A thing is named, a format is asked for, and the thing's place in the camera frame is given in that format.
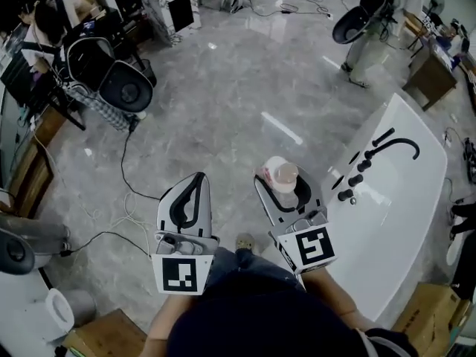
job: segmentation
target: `person wearing white shirt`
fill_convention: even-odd
[[[388,48],[399,47],[399,36],[406,16],[416,16],[423,8],[423,0],[393,0],[392,20],[375,23],[352,43],[341,70],[349,74],[349,81],[362,88],[369,87],[365,71],[385,58]]]
[[[64,18],[58,8],[58,0],[37,1],[33,7],[31,4],[25,5],[25,11],[19,15],[25,24],[30,25],[24,42],[52,47],[61,46],[67,27],[77,26],[92,9],[92,5],[86,0],[61,0],[61,2],[64,7]],[[53,62],[53,55],[41,51],[22,49],[22,53],[28,65],[34,66],[43,74],[48,72]]]

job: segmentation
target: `person's arm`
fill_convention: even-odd
[[[173,324],[192,306],[193,301],[193,296],[169,295],[152,321],[140,357],[165,357]]]
[[[35,69],[41,74],[46,74],[49,72],[50,66],[43,58],[39,58],[35,63]]]
[[[301,277],[308,293],[320,298],[349,328],[365,332],[377,327],[358,311],[356,302],[335,282],[324,267],[305,272]]]
[[[71,2],[71,4],[73,4],[74,11],[76,12],[77,18],[80,20],[80,22],[84,20],[84,18],[86,18],[87,15],[89,15],[89,13],[91,12],[92,4],[89,1],[86,1],[86,0],[65,0],[65,1]]]
[[[78,7],[75,7],[77,17],[80,21],[84,20],[91,12],[92,4],[89,1],[81,0]]]

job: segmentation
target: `faucet knob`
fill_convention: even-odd
[[[349,186],[355,187],[357,184],[360,184],[363,181],[364,181],[364,176],[361,174],[358,174],[356,176],[349,178]]]
[[[358,166],[357,166],[357,170],[362,173],[364,172],[366,169],[372,167],[372,161],[370,160],[363,160]]]
[[[350,197],[354,197],[354,192],[352,191],[352,189],[342,190],[337,195],[337,198],[339,199],[339,201],[345,201],[346,199],[349,199]]]

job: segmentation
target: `plaid cloth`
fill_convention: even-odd
[[[82,86],[64,88],[64,90],[69,97],[74,98],[83,105],[98,112],[99,115],[101,115],[111,126],[116,128],[117,131],[126,131],[129,129],[133,115],[128,115],[125,112],[116,109],[105,100],[101,99],[101,97],[96,93],[85,92]]]

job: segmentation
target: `jeans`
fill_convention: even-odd
[[[208,275],[207,288],[216,285],[233,271],[246,271],[255,275],[271,277],[304,291],[304,288],[293,273],[276,266],[262,257],[253,255],[251,250],[239,248],[236,252],[232,253],[223,247],[218,247],[215,252],[213,265]]]
[[[476,230],[476,204],[455,205],[451,208],[455,216],[466,218],[463,223],[453,226],[453,235],[464,233],[465,231]]]
[[[381,23],[373,24],[350,46],[345,62],[352,69],[349,77],[354,82],[364,82],[365,71],[370,66],[381,63],[387,55],[389,47],[386,42],[388,40],[380,41],[381,30]]]

